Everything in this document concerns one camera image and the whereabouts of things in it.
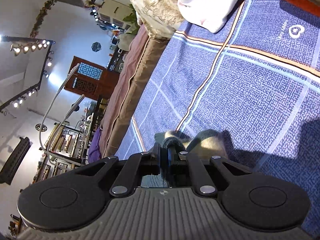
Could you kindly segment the wall display shelves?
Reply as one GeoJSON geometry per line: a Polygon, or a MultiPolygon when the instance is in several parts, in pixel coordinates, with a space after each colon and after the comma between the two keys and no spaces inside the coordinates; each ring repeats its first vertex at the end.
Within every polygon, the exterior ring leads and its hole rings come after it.
{"type": "Polygon", "coordinates": [[[109,100],[99,97],[85,108],[85,114],[75,127],[68,122],[55,123],[50,136],[44,143],[46,149],[55,154],[43,153],[37,166],[33,183],[63,174],[88,163],[87,152],[91,141],[108,106],[109,100]]]}

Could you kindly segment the purple cloth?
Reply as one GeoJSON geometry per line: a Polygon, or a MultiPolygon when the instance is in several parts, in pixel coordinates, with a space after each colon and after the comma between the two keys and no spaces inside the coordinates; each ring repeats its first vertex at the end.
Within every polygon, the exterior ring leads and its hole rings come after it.
{"type": "Polygon", "coordinates": [[[89,150],[87,152],[89,164],[99,161],[101,159],[101,153],[100,153],[100,147],[99,147],[100,136],[101,136],[101,129],[100,127],[98,127],[91,141],[89,150]]]}

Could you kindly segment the black wall shelf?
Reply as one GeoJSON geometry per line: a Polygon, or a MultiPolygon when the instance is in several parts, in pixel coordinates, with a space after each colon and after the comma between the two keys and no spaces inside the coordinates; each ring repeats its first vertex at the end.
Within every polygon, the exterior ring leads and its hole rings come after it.
{"type": "Polygon", "coordinates": [[[20,137],[20,142],[15,147],[11,155],[8,157],[0,172],[0,183],[11,185],[13,178],[21,165],[25,155],[31,147],[30,139],[28,137],[20,137]]]}

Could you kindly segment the green cream checkered sweater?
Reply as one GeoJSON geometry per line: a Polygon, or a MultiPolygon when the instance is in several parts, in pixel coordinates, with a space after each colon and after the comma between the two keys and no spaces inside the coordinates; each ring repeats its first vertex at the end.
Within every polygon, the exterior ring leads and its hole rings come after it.
{"type": "MultiPolygon", "coordinates": [[[[155,134],[155,142],[163,148],[173,145],[177,153],[182,151],[195,153],[200,159],[210,159],[213,155],[228,159],[221,133],[212,129],[201,131],[194,137],[169,130],[155,134]]],[[[189,173],[182,171],[176,174],[170,173],[168,177],[160,174],[151,176],[148,185],[150,187],[188,187],[190,186],[189,173]]]]}

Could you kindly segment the beige floral pillow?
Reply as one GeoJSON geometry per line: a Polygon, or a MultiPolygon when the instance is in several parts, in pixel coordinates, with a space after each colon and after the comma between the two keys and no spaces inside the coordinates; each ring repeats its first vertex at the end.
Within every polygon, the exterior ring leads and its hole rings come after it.
{"type": "Polygon", "coordinates": [[[184,21],[178,0],[130,0],[149,37],[170,39],[184,21]]]}

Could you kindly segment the pink brown bed cover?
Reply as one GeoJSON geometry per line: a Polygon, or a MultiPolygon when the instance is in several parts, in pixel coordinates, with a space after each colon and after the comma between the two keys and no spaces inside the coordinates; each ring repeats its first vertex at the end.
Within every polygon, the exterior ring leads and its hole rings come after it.
{"type": "Polygon", "coordinates": [[[168,40],[150,38],[145,26],[129,46],[124,67],[100,123],[99,150],[103,158],[116,154],[140,97],[168,40]]]}

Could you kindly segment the blue plaid blanket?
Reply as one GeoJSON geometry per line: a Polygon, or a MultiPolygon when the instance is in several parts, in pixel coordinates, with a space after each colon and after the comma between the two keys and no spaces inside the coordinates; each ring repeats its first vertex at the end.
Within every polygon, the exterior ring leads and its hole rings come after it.
{"type": "Polygon", "coordinates": [[[301,186],[302,225],[319,236],[319,18],[282,0],[245,0],[217,34],[183,22],[161,55],[117,150],[157,133],[221,133],[228,156],[301,186]]]}

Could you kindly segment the ceiling track lights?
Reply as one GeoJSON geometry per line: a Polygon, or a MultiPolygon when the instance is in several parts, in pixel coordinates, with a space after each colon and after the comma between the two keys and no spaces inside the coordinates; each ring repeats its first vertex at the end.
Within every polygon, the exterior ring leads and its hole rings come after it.
{"type": "Polygon", "coordinates": [[[49,76],[54,54],[53,45],[56,41],[48,38],[3,36],[1,42],[10,43],[10,51],[15,56],[28,59],[24,72],[1,81],[1,88],[5,85],[20,85],[21,88],[12,98],[1,102],[1,115],[6,116],[11,110],[20,108],[27,98],[40,90],[42,80],[49,76]]]}

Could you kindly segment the red wooden door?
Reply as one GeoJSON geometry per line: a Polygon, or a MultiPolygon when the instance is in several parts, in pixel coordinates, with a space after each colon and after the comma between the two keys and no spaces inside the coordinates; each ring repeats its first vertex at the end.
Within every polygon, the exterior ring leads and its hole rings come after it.
{"type": "Polygon", "coordinates": [[[65,84],[64,89],[75,94],[84,94],[85,97],[96,101],[100,96],[109,99],[120,74],[76,56],[73,57],[70,70],[77,64],[79,64],[78,70],[65,84]]]}

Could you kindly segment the green potted plant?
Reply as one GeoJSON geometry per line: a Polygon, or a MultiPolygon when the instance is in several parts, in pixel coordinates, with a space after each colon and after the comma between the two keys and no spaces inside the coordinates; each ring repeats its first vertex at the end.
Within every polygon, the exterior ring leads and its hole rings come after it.
{"type": "Polygon", "coordinates": [[[137,21],[137,14],[132,4],[129,4],[129,7],[131,8],[132,12],[129,15],[125,16],[123,18],[123,21],[127,23],[131,23],[131,27],[133,29],[132,31],[130,31],[130,33],[132,35],[137,35],[140,29],[140,26],[138,25],[138,21],[137,21]]]}

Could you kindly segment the red folded garment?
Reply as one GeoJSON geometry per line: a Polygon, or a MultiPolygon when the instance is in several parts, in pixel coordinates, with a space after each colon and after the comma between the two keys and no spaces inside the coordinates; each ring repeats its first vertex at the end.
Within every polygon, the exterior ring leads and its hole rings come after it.
{"type": "Polygon", "coordinates": [[[312,15],[320,16],[320,10],[319,5],[316,5],[315,3],[310,2],[309,0],[283,0],[285,2],[290,3],[291,5],[294,5],[295,7],[302,9],[306,12],[309,12],[312,15]]]}

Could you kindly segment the cream drawer cabinet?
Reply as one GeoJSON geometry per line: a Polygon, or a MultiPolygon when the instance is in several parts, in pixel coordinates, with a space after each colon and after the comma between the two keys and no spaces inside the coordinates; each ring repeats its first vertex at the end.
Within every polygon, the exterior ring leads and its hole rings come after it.
{"type": "Polygon", "coordinates": [[[124,18],[132,13],[128,5],[116,2],[114,0],[104,0],[102,6],[98,9],[99,18],[107,23],[114,24],[122,29],[129,29],[131,22],[124,21],[124,18]]]}

